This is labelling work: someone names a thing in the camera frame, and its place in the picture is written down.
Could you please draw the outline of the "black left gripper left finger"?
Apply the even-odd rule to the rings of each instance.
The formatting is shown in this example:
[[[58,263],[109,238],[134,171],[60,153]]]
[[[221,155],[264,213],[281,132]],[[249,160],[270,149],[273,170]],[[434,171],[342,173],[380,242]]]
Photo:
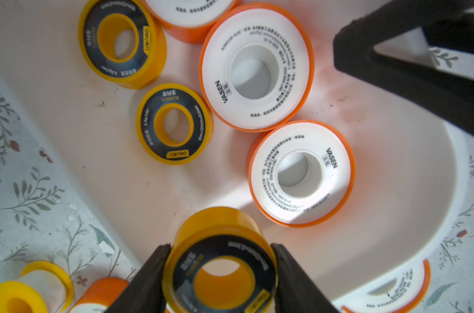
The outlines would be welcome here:
[[[165,312],[162,281],[171,245],[160,245],[106,313]]]

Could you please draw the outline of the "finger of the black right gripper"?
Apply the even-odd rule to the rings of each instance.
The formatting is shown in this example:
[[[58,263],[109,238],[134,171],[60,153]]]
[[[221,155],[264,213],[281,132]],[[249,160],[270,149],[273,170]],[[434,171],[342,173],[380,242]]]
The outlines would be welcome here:
[[[335,68],[409,100],[474,136],[474,80],[383,56],[374,46],[474,7],[474,1],[391,1],[343,27]]]

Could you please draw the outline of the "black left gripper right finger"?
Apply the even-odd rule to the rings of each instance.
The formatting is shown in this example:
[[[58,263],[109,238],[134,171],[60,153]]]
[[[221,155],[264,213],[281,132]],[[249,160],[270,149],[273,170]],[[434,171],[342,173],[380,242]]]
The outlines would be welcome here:
[[[338,313],[284,245],[273,243],[271,248],[277,261],[276,313]]]

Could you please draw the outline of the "orange white tape roll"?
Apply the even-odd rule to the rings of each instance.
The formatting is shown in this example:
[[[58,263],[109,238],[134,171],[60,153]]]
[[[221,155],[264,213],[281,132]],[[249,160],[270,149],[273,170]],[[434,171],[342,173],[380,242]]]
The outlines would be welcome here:
[[[199,62],[213,113],[251,133],[292,119],[306,102],[314,70],[313,47],[299,19],[267,3],[224,14],[205,39]]]
[[[105,278],[94,282],[69,312],[105,312],[127,288],[124,279]]]
[[[431,283],[428,259],[410,263],[335,301],[339,312],[411,312],[424,299]]]
[[[241,5],[238,0],[145,0],[144,6],[173,38],[202,44],[217,20]]]
[[[260,134],[246,167],[257,208],[291,228],[332,218],[349,199],[356,177],[348,140],[333,126],[314,120],[288,122]]]

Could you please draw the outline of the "white plastic storage box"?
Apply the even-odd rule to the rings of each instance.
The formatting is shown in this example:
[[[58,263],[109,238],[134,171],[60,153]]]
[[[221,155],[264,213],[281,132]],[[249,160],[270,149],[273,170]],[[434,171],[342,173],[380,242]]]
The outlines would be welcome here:
[[[278,5],[301,21],[315,53],[313,87],[297,118],[332,125],[355,154],[350,198],[316,226],[281,226],[255,207],[246,177],[254,133],[216,120],[195,161],[169,166],[150,157],[135,129],[145,90],[105,81],[81,55],[84,1],[0,1],[1,92],[136,263],[194,212],[235,207],[338,304],[435,250],[465,201],[469,152],[458,128],[334,68],[335,34],[381,1]]]

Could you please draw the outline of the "black yellow small tape roll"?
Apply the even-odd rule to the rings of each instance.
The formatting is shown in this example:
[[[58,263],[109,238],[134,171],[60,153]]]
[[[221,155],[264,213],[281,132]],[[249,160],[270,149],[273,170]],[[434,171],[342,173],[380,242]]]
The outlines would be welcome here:
[[[165,66],[165,34],[141,1],[89,1],[78,34],[88,66],[122,87],[141,89]]]

